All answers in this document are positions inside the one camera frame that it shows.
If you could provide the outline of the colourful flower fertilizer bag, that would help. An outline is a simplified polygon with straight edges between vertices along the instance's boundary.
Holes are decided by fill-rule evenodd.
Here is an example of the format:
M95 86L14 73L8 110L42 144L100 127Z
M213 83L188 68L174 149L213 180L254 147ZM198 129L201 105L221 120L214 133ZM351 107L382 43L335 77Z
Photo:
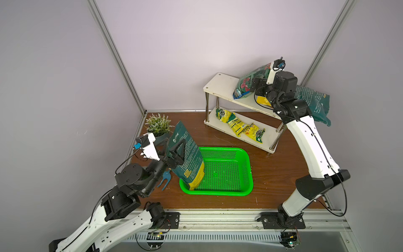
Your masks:
M271 65L272 63L268 63L241 77L234 89L233 98L240 99L254 92L256 89L254 79L267 79L271 71Z

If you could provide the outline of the dark green soil bag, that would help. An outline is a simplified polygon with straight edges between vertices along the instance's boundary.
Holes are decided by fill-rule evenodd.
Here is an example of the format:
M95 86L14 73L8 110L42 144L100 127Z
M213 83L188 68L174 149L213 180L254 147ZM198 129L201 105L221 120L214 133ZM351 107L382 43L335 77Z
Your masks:
M173 172L185 183L185 187L188 190L194 191L200 185L205 176L204 159L199 146L191 137L184 124L179 121L169 138L169 156L171 156L170 148L175 146L181 139L186 140L185 160L184 164L178 166L173 170Z

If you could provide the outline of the small green yellow fertilizer packet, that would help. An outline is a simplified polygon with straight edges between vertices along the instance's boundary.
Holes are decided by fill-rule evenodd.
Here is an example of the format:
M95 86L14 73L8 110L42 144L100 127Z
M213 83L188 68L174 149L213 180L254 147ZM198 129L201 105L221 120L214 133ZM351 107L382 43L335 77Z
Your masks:
M256 141L257 143L263 143L262 137L265 133L264 128L259 128L254 123L252 123L245 131L244 134L251 138L252 140Z

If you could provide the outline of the green yellow large fertilizer bag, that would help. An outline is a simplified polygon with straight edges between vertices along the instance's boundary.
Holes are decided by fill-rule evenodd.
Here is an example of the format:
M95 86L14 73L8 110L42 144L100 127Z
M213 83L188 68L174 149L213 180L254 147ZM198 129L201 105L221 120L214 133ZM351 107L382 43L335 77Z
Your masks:
M298 85L295 98L307 103L316 122L321 122L328 127L331 126L331 121L327 117L330 109L330 96L328 94Z

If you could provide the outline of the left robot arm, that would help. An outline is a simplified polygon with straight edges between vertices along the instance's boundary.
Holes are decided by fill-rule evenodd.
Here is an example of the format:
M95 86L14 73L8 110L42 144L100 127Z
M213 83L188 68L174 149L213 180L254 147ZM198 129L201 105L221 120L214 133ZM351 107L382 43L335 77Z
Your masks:
M162 205L149 203L141 212L141 198L150 196L163 173L185 161L186 140L169 150L157 151L152 140L138 139L143 154L151 160L148 167L129 164L115 175L116 186L105 193L91 216L75 232L49 244L51 252L107 252L123 240L149 229L172 227Z

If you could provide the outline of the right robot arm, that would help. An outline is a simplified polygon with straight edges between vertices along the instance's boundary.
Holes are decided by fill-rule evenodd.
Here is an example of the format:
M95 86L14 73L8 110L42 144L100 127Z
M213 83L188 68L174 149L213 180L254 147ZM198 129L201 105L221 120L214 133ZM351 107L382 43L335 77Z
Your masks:
M278 207L274 228L303 229L303 211L330 189L350 179L348 170L340 169L323 143L312 112L304 100L296 99L296 76L287 71L276 72L273 83L255 77L252 90L264 95L274 113L294 136L305 158L309 175L296 180L296 189Z

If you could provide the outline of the white two-tier shelf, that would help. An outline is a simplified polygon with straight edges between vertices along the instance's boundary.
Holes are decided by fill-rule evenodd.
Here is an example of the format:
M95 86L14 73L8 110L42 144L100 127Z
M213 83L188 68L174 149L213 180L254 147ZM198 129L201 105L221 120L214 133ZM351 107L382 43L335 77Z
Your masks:
M278 146L278 142L287 129L282 123L278 127L272 127L264 124L260 121L254 120L247 116L237 113L235 110L230 110L237 118L242 122L250 125L254 124L259 129L265 129L262 141L258 143L246 135L242 134L237 136L227 124L221 122L216 117L216 109L220 108L220 100L231 102L235 105L239 105L244 109L249 109L254 112L259 112L261 115L270 116L275 119L280 119L272 110L260 107L254 100L253 96L246 98L234 99L233 91L238 83L239 79L224 73L217 73L203 88L206 97L206 109L204 124L218 131L221 131L227 135L230 135L238 140L246 142L252 146L255 146L261 150L264 150L270 154L275 153Z

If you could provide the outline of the left yellow green fertilizer packet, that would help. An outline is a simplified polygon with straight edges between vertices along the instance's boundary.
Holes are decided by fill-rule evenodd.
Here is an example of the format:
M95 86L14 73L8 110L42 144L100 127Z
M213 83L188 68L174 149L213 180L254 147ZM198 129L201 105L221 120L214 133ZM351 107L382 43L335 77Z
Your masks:
M228 110L217 108L216 117L219 121L221 121L223 123L228 123L228 122L234 120L236 116Z

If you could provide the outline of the potted lavender plant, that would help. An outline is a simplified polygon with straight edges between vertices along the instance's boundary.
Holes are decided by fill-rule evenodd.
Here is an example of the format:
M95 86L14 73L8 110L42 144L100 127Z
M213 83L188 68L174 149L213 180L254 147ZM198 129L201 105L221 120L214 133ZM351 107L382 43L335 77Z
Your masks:
M171 119L167 115L151 114L149 118L146 119L145 125L147 126L147 134L153 134L155 137L155 144L157 146L162 146L172 135Z

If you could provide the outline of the green plastic basket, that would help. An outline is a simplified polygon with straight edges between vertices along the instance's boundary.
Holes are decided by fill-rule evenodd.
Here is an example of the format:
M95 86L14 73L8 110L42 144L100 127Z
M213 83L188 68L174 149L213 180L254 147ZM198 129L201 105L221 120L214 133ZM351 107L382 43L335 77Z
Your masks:
M200 147L205 164L203 180L194 190L180 180L189 195L247 196L254 188L248 153L240 148Z

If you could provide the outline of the aluminium corner profile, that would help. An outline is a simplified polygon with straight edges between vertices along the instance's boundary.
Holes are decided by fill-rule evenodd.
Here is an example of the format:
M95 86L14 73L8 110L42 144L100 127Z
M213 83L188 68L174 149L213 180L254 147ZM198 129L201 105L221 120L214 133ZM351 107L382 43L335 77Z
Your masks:
M115 42L114 42L114 40L112 38L111 33L110 33L110 31L109 31L109 29L107 27L105 19L102 16L102 13L101 13L101 10L100 10L100 8L99 8L99 6L97 4L97 1L88 0L87 3L89 5L90 11L91 11L91 13L93 15L93 18L94 18L95 22L97 23L97 25L98 25L101 33L102 33L102 36L103 36L103 38L104 38L104 40L106 42L106 45L109 48L109 50L110 50L110 52L112 54L112 57L113 57L116 65L117 65L120 73L122 74L123 79L124 79L126 85L128 86L128 89L129 89L129 91L130 91L130 93L131 93L131 95L132 95L132 97L133 97L133 99L134 99L139 111L140 111L140 114L142 115L142 117L145 117L147 115L147 110L144 108L144 105L141 102L141 99L140 99L137 91L135 90L135 87L134 87L134 84L132 82L132 79L131 79L131 77L130 77L128 71L127 71L127 68L125 67L124 62L123 62L123 60L122 60L122 58L121 58L121 56L119 54L119 51L118 51L118 49L117 49L117 47L115 45Z

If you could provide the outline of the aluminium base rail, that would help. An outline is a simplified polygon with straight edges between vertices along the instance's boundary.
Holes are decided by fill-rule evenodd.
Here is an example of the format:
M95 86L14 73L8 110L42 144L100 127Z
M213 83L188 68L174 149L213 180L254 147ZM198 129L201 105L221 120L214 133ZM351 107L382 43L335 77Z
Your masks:
M203 245L261 245L285 252L301 251L310 243L321 250L333 246L347 252L361 248L346 219L324 210L308 210L294 224L281 226L274 210L169 210L166 220L155 227L147 213L136 211L102 230L90 242L90 250L107 252L120 243L139 246L141 252L162 252L171 245L187 250Z

